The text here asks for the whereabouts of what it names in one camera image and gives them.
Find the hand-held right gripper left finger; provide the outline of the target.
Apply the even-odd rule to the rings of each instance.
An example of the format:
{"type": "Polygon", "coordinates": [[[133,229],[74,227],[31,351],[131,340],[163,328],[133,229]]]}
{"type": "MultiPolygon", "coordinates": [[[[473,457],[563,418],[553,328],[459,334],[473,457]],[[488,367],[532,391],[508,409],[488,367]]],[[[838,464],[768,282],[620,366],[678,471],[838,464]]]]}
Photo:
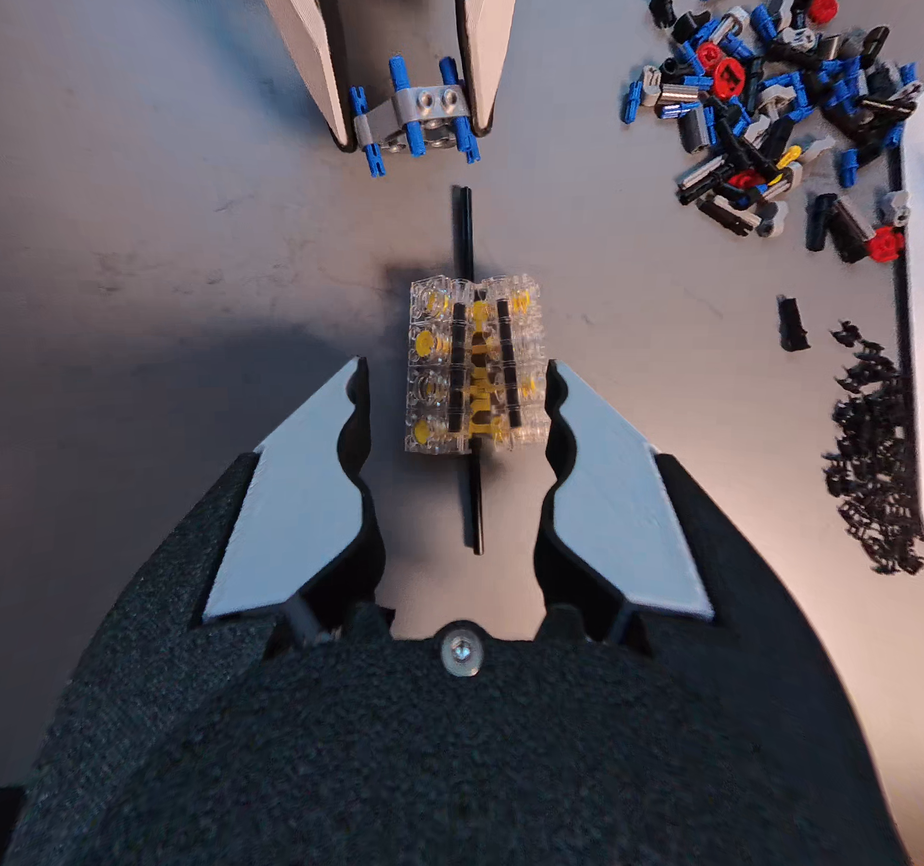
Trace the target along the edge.
{"type": "Polygon", "coordinates": [[[256,446],[203,624],[279,616],[307,648],[333,641],[353,607],[374,601],[384,542],[359,476],[370,407],[367,360],[353,357],[256,446]]]}

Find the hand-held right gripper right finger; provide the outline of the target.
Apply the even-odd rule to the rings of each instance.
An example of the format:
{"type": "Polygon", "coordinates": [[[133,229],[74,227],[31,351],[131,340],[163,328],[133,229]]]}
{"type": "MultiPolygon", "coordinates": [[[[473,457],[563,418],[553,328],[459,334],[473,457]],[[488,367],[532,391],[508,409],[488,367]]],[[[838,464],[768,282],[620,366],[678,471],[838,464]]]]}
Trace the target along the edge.
{"type": "Polygon", "coordinates": [[[715,612],[667,491],[656,447],[574,370],[551,360],[537,582],[548,613],[618,644],[638,613],[711,623],[715,612]]]}

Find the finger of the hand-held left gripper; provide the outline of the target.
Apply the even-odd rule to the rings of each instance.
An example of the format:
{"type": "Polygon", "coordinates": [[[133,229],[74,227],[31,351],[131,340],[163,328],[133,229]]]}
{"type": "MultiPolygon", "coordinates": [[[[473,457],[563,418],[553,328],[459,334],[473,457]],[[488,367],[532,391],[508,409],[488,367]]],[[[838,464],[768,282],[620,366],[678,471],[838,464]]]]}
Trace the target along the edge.
{"type": "Polygon", "coordinates": [[[455,0],[456,32],[473,132],[491,132],[515,0],[455,0]]]}
{"type": "Polygon", "coordinates": [[[342,152],[357,148],[337,0],[263,0],[309,95],[342,152]]]}

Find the blue connector pin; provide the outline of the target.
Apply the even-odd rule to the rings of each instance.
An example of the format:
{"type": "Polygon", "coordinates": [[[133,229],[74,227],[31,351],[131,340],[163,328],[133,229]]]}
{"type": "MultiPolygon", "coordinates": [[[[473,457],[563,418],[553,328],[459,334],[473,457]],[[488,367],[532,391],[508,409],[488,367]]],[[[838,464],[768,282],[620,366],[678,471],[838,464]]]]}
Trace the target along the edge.
{"type": "Polygon", "coordinates": [[[351,87],[349,97],[353,111],[353,129],[357,144],[362,148],[371,175],[374,179],[386,175],[385,164],[380,145],[372,134],[369,121],[369,105],[364,87],[351,87]]]}
{"type": "Polygon", "coordinates": [[[415,107],[414,90],[410,85],[410,77],[404,58],[396,54],[389,59],[389,72],[395,94],[392,105],[397,120],[406,135],[410,154],[421,157],[426,154],[425,141],[418,110],[415,107]]]}
{"type": "Polygon", "coordinates": [[[480,159],[479,146],[470,120],[470,106],[464,80],[458,73],[456,60],[445,56],[439,63],[444,91],[442,105],[456,138],[456,149],[472,165],[480,159]]]}

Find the grey beam frame with holes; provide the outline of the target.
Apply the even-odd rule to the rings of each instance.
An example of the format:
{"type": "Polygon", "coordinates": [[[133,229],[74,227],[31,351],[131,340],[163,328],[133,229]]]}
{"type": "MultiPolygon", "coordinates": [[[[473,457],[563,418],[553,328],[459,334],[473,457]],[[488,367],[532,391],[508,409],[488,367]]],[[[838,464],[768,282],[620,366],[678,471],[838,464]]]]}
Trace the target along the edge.
{"type": "Polygon", "coordinates": [[[427,149],[455,147],[468,163],[479,160],[466,95],[457,84],[399,90],[374,109],[364,88],[352,87],[350,101],[357,143],[367,155],[373,148],[422,156],[427,149]]]}

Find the black axle rod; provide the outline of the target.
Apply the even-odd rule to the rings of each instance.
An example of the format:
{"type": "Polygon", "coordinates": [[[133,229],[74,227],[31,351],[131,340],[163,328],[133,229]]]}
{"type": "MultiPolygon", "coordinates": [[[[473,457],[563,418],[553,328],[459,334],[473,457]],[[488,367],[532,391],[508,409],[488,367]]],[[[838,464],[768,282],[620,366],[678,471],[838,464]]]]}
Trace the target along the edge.
{"type": "MultiPolygon", "coordinates": [[[[472,193],[468,187],[454,186],[453,222],[454,246],[457,277],[468,282],[475,281],[474,232],[472,222],[472,193]]],[[[466,457],[467,472],[467,513],[469,531],[466,544],[475,556],[484,553],[483,508],[481,493],[480,443],[474,439],[466,457]]]]}

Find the clear block with yellow pistons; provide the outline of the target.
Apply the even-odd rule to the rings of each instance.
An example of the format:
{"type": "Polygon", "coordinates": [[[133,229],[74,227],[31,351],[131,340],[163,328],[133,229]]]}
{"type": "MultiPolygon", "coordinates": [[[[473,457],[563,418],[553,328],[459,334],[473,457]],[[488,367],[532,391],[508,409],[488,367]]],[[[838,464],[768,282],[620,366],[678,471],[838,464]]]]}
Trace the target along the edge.
{"type": "Polygon", "coordinates": [[[526,274],[479,283],[437,275],[410,286],[405,449],[545,444],[548,359],[540,287],[526,274]]]}

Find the pile of black pins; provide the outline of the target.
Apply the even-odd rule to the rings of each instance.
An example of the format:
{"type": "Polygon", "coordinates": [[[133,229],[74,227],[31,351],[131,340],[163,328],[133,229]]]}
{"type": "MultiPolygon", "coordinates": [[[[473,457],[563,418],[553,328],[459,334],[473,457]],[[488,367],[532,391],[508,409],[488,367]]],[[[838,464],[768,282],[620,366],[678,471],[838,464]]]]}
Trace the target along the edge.
{"type": "Polygon", "coordinates": [[[907,375],[882,345],[842,320],[831,335],[854,363],[835,382],[847,394],[833,409],[835,449],[824,454],[837,512],[882,575],[922,571],[922,519],[912,464],[907,375]]]}

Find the black pin connector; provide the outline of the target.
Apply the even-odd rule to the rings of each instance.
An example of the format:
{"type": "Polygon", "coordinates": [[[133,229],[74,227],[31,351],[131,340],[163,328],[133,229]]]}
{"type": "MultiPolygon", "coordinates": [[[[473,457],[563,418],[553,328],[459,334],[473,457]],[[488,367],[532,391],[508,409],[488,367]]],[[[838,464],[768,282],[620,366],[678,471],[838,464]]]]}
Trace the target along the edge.
{"type": "Polygon", "coordinates": [[[776,301],[781,348],[786,352],[800,352],[810,349],[807,331],[802,324],[797,300],[794,297],[779,295],[776,301]]]}

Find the pile of mixed building parts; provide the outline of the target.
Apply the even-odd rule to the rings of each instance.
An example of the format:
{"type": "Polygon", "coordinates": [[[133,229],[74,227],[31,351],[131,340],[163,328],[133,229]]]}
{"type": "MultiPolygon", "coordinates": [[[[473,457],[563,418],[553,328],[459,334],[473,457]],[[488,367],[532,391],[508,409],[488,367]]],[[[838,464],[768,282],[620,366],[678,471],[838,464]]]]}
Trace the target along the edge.
{"type": "Polygon", "coordinates": [[[733,236],[779,236],[806,168],[844,141],[835,160],[839,190],[809,198],[807,250],[832,242],[846,263],[890,263],[904,253],[907,192],[879,199],[875,221],[849,193],[862,169],[901,146],[922,105],[917,66],[882,57],[887,26],[829,33],[837,0],[684,13],[674,0],[651,0],[649,9],[673,50],[630,82],[622,121],[652,109],[677,123],[687,154],[702,156],[676,182],[680,205],[733,236]]]}

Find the white and wooden book stand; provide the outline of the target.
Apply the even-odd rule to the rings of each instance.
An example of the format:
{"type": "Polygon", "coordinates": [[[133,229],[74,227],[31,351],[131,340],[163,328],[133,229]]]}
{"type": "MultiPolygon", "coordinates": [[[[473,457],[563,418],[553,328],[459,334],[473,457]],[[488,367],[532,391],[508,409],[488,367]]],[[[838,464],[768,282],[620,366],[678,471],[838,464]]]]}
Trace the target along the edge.
{"type": "Polygon", "coordinates": [[[909,416],[914,436],[913,466],[919,514],[923,514],[923,117],[907,122],[900,148],[903,186],[910,217],[906,226],[904,301],[907,313],[902,337],[907,339],[909,416]]]}

